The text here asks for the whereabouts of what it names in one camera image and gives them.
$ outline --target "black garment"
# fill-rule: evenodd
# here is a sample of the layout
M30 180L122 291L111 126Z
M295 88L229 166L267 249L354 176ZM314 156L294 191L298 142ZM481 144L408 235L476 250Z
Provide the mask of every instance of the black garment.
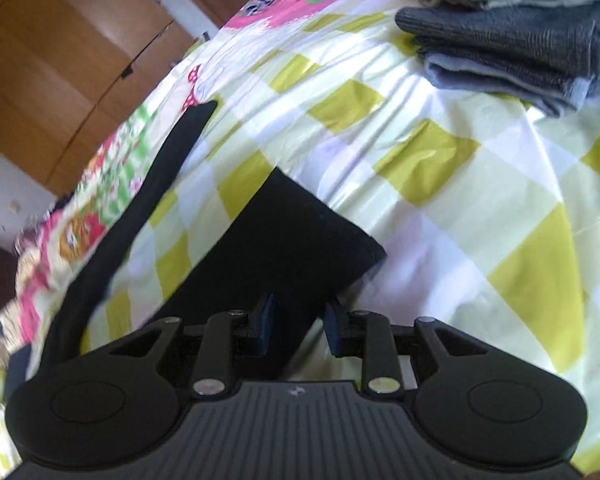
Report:
M69 286L46 335L39 371L48 370L79 355L80 340L91 314L104 298L110 280L122 264L136 235L171 187L217 106L217 102L211 101L189 107L173 127L142 187Z
M250 311L264 294L273 293L267 356L236 363L239 377L271 380L326 300L385 256L362 229L275 169L154 320L177 316L185 324L204 324L225 310Z

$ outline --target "bed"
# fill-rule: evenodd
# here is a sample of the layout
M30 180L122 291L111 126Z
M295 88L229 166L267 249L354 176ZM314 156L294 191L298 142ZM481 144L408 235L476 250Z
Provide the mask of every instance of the bed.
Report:
M68 284L178 117L211 99L218 109L83 352L148 320L278 167L388 253L347 304L397 324L435 316L566 378L589 408L574 464L600 469L600 97L554 119L510 96L435 89L394 23L408 5L252 0L103 144L21 258L0 314L0 477L19 462L4 425L8 355L27 342L40 355ZM328 355L319 326L301 354L299 380L359 378L355 361Z

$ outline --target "wooden wardrobe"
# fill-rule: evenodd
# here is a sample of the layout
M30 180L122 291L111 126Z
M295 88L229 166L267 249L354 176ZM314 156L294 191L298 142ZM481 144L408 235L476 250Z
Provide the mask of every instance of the wooden wardrobe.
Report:
M0 0L0 152L73 189L193 43L154 0Z

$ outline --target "ribbed gray panel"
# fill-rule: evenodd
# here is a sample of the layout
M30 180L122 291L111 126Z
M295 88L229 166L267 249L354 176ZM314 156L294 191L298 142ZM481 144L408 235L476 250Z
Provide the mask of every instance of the ribbed gray panel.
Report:
M194 406L165 444L135 462L88 473L27 463L11 479L495 480L505 476L580 477L565 464L504 474L455 462L420 436L400 406L363 399L350 383L245 383L230 399Z

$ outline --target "black strap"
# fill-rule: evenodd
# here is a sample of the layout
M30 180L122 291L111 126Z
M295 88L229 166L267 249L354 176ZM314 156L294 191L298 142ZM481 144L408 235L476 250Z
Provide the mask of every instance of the black strap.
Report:
M110 280L122 264L136 235L171 187L217 106L217 102L211 101L189 107L173 127L140 191L69 286L46 336L39 372L79 355L82 334L94 310L105 297Z

